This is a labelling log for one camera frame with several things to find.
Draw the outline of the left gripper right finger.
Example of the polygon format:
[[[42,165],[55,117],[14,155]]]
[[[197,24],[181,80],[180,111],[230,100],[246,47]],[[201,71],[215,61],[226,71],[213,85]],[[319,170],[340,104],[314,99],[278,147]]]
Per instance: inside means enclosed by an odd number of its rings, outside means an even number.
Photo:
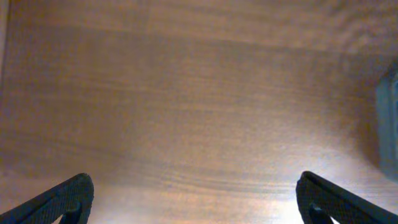
[[[296,186],[298,210],[305,224],[397,223],[397,215],[305,171]]]

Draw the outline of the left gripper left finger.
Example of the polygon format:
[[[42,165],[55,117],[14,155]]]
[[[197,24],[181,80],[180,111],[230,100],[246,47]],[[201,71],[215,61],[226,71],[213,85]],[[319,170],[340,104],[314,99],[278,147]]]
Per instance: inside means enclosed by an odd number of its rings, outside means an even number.
[[[1,214],[1,223],[86,224],[94,199],[91,177],[81,173]]]

